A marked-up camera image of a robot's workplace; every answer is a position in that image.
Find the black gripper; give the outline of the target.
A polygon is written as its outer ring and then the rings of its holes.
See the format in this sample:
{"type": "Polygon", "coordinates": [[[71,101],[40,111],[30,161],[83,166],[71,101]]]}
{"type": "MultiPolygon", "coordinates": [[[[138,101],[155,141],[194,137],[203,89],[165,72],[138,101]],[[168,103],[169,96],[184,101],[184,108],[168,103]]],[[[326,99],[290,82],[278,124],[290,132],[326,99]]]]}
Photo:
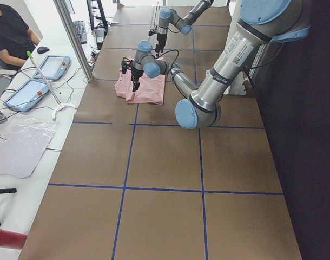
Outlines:
{"type": "Polygon", "coordinates": [[[163,46],[166,45],[167,40],[167,34],[157,34],[157,45],[155,48],[156,56],[159,56],[161,53],[163,53],[163,46]]]}
{"type": "Polygon", "coordinates": [[[142,70],[136,69],[135,67],[131,68],[131,80],[133,81],[132,92],[136,92],[139,89],[140,82],[139,78],[142,76],[142,70]]]}

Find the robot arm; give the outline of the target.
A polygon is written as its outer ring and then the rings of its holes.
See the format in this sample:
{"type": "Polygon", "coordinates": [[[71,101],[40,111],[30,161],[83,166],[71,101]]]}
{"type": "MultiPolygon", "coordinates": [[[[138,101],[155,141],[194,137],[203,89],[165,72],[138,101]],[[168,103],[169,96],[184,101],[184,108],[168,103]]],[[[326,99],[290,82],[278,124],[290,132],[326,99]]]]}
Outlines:
{"type": "Polygon", "coordinates": [[[159,14],[158,24],[154,29],[149,31],[149,36],[157,35],[157,44],[155,47],[156,56],[164,51],[168,35],[169,25],[172,24],[180,33],[188,35],[192,29],[192,25],[202,15],[202,13],[209,9],[214,1],[199,1],[189,13],[181,18],[174,9],[161,9],[159,14]]]}
{"type": "Polygon", "coordinates": [[[197,86],[176,63],[158,60],[152,51],[163,51],[170,24],[182,34],[189,34],[193,23],[212,3],[199,1],[184,18],[173,9],[162,9],[157,28],[149,31],[149,35],[157,36],[157,45],[153,47],[148,41],[140,41],[134,59],[121,63],[122,73],[131,71],[133,91],[138,90],[143,74],[149,78],[170,77],[184,96],[176,105],[175,117],[185,129],[207,127],[219,121],[219,101],[259,46],[301,40],[311,27],[311,1],[242,1],[236,33],[204,81],[197,86]]]}

